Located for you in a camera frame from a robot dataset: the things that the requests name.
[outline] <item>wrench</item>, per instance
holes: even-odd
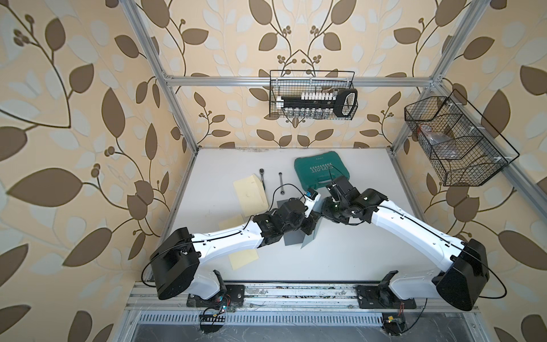
[[[264,191],[266,191],[266,185],[264,184],[264,169],[258,170],[260,172],[260,181],[262,182],[262,187],[264,188]]]
[[[281,183],[281,194],[284,195],[285,194],[285,190],[283,190],[283,177],[282,177],[282,173],[280,172],[279,173],[279,182]]]

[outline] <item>wire basket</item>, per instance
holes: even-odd
[[[358,107],[353,71],[270,71],[269,119],[351,120]]]
[[[512,149],[500,151],[485,128],[474,124],[461,110],[454,91],[450,96],[432,96],[405,107],[405,121],[414,139],[433,165],[444,186],[478,187],[512,163],[520,154],[501,133],[470,104]]]

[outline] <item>leaf wallpaper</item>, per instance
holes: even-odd
[[[174,76],[428,77],[470,0],[136,0]]]
[[[107,341],[190,152],[117,1],[0,25],[0,340]]]
[[[521,153],[515,163],[547,193],[546,56],[547,3],[493,0],[444,81],[483,112],[492,124],[482,119],[486,130],[509,139]],[[415,139],[398,157],[429,223],[481,241],[505,282],[507,297],[477,302],[491,335],[500,342],[547,340],[547,224],[503,174],[482,187],[442,187]],[[502,293],[491,277],[483,295]]]
[[[374,88],[376,96],[360,95],[352,120],[272,119],[259,88],[181,86],[176,93],[202,147],[387,147],[403,126],[403,108],[419,94],[412,87]]]

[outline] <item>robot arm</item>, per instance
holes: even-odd
[[[360,193],[344,176],[335,179],[327,189],[331,196],[323,201],[321,213],[312,210],[320,195],[310,189],[305,203],[290,199],[278,209],[256,215],[246,225],[195,235],[190,235],[187,228],[177,229],[150,257],[158,297],[168,299],[187,290],[209,299],[218,294],[222,279],[218,273],[215,279],[211,273],[200,272],[200,264],[272,244],[288,231],[301,229],[310,235],[323,216],[343,224],[352,224],[350,218],[374,223],[408,242],[435,264],[437,269],[415,274],[389,272],[381,282],[387,286],[378,286],[384,291],[380,296],[388,302],[443,298],[458,309],[473,308],[489,279],[486,250],[481,243],[471,239],[465,244],[444,234],[373,189]]]
[[[468,243],[444,234],[405,212],[373,189],[362,193],[346,177],[327,186],[332,197],[323,202],[323,216],[349,224],[350,217],[384,228],[430,259],[437,269],[402,274],[392,271],[382,282],[388,284],[384,297],[443,298],[452,306],[469,311],[489,279],[486,250],[471,239]]]
[[[310,235],[321,214],[313,211],[319,199],[315,190],[304,194],[305,201],[291,198],[280,208],[256,215],[247,224],[205,234],[189,234],[187,228],[175,230],[150,256],[159,299],[168,299],[187,290],[209,299],[220,290],[218,274],[200,270],[215,258],[270,245],[284,233],[302,230]]]

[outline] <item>yellow paper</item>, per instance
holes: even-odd
[[[232,270],[237,270],[240,267],[247,265],[258,259],[257,250],[243,250],[228,255],[230,263],[232,264]]]
[[[244,216],[255,215],[268,209],[268,200],[257,176],[252,175],[235,181],[234,188]]]
[[[237,214],[234,217],[225,219],[224,221],[218,224],[218,227],[221,229],[229,229],[237,227],[245,223],[241,214]],[[237,270],[240,267],[247,265],[250,262],[253,262],[258,259],[257,250],[244,250],[229,254],[230,263],[232,264],[232,270]]]

